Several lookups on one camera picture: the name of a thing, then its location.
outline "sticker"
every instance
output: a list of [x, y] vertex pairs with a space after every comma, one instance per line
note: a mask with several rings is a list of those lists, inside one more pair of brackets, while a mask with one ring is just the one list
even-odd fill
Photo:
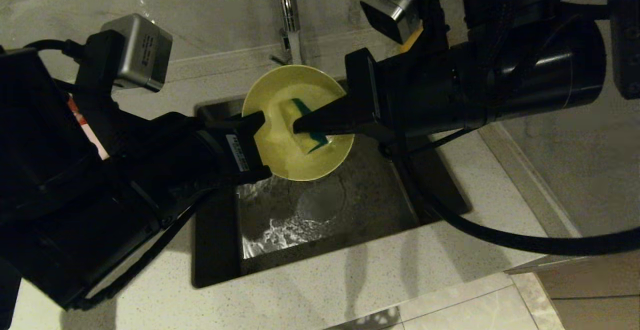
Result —
[[238, 164], [238, 168], [240, 169], [240, 171], [249, 171], [249, 163], [247, 163], [247, 158], [242, 151], [242, 147], [240, 147], [238, 136], [229, 134], [226, 136], [226, 140], [227, 142], [229, 142], [229, 147], [231, 147], [231, 152], [233, 152], [233, 157], [235, 157], [235, 163]]

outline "countertop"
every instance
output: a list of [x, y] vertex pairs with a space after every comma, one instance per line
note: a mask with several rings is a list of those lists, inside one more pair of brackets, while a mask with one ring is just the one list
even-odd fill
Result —
[[[322, 50], [306, 58], [310, 65], [343, 77], [344, 54], [364, 43], [377, 59], [394, 51], [393, 44], [375, 32], [359, 31], [320, 40], [322, 46], [315, 48]], [[198, 104], [241, 97], [274, 67], [266, 58], [275, 50], [263, 47], [176, 61], [162, 92], [128, 90], [114, 97], [126, 111], [146, 118], [167, 111], [192, 115]], [[441, 153], [473, 207], [466, 218], [506, 231], [545, 235], [478, 134], [463, 136]], [[542, 257], [490, 245], [438, 222], [195, 289], [190, 281], [191, 237], [187, 225], [115, 300], [90, 312], [63, 312], [23, 282], [12, 329], [322, 329]]]

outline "sink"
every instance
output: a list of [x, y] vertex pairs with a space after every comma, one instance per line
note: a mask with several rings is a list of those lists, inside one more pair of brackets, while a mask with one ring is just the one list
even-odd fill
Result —
[[[240, 113], [242, 103], [242, 99], [233, 100], [197, 112], [204, 120], [224, 120]], [[437, 152], [425, 152], [415, 161], [429, 168], [425, 186], [445, 186], [452, 207], [458, 213], [468, 211]], [[425, 209], [428, 205], [414, 200], [415, 189], [403, 186], [396, 168], [380, 154], [375, 140], [356, 135], [345, 162], [327, 177], [294, 182], [274, 175], [221, 191], [196, 214], [194, 286], [308, 259], [438, 220]]]

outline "green sponge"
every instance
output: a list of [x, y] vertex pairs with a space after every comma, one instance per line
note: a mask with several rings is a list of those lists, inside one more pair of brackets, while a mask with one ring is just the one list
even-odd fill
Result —
[[[311, 112], [304, 102], [300, 99], [291, 99], [291, 101], [285, 101], [280, 105], [282, 115], [285, 121], [289, 124], [290, 130], [293, 132], [293, 122], [298, 118]], [[308, 134], [294, 134], [295, 142], [300, 149], [306, 154], [317, 150], [329, 143], [327, 137], [320, 132], [310, 132]]]

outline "chrome faucet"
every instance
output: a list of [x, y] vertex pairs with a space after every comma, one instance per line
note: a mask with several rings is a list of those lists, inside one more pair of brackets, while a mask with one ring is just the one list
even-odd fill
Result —
[[276, 56], [270, 59], [281, 65], [302, 65], [302, 47], [300, 43], [300, 18], [298, 17], [297, 0], [280, 0], [283, 28], [280, 30], [282, 50], [287, 58], [282, 60]]

